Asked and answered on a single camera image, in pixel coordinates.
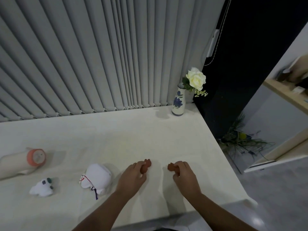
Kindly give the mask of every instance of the gray floor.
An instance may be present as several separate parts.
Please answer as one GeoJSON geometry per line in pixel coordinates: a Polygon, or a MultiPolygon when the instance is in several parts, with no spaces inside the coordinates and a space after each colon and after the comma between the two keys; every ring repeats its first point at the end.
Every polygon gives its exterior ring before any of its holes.
{"type": "Polygon", "coordinates": [[[226,157],[268,230],[308,230],[308,157],[245,174],[226,157]]]}

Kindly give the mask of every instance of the white tabletop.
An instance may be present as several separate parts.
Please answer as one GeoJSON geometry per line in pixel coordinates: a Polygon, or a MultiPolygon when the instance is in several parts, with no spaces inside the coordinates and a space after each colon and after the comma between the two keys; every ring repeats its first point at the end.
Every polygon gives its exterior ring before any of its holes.
{"type": "Polygon", "coordinates": [[[194,104],[183,116],[171,106],[0,124],[2,155],[42,148],[46,164],[29,175],[0,181],[0,230],[71,230],[115,189],[119,175],[139,160],[151,159],[148,178],[124,207],[114,227],[193,211],[167,170],[170,162],[187,161],[201,190],[222,205],[248,197],[194,104]],[[95,200],[79,178],[91,163],[113,174],[107,194],[95,200]],[[55,193],[29,195],[44,177],[53,179],[55,193]]]}

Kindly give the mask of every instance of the forearm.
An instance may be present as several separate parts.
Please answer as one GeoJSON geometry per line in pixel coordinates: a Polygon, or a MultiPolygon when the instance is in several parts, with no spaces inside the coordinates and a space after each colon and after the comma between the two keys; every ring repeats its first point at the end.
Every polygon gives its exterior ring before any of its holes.
{"type": "Polygon", "coordinates": [[[86,217],[73,231],[110,231],[129,198],[114,192],[93,213],[86,217]]]}
{"type": "Polygon", "coordinates": [[[213,231],[257,231],[244,221],[241,221],[236,216],[215,204],[203,194],[195,196],[188,201],[199,212],[213,231]]]}

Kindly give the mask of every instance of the hand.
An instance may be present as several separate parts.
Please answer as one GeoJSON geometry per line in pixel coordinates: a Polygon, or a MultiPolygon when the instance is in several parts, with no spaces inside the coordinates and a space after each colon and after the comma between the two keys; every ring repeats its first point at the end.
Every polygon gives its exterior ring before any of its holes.
{"type": "Polygon", "coordinates": [[[188,201],[202,194],[197,177],[193,173],[189,164],[187,162],[178,161],[174,165],[180,168],[180,176],[175,173],[173,175],[173,180],[181,194],[188,201]]]}
{"type": "Polygon", "coordinates": [[[144,165],[144,161],[133,163],[121,175],[115,193],[130,200],[140,189],[147,179],[146,173],[141,176],[140,169],[144,165]]]}

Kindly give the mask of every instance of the person's right arm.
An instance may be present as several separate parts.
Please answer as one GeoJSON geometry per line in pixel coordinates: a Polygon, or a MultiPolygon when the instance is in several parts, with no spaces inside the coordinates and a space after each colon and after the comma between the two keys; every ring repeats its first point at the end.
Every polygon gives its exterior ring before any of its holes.
{"type": "Polygon", "coordinates": [[[174,182],[213,231],[257,231],[202,194],[197,178],[187,162],[178,161],[174,165],[180,168],[180,176],[173,175],[174,182]]]}

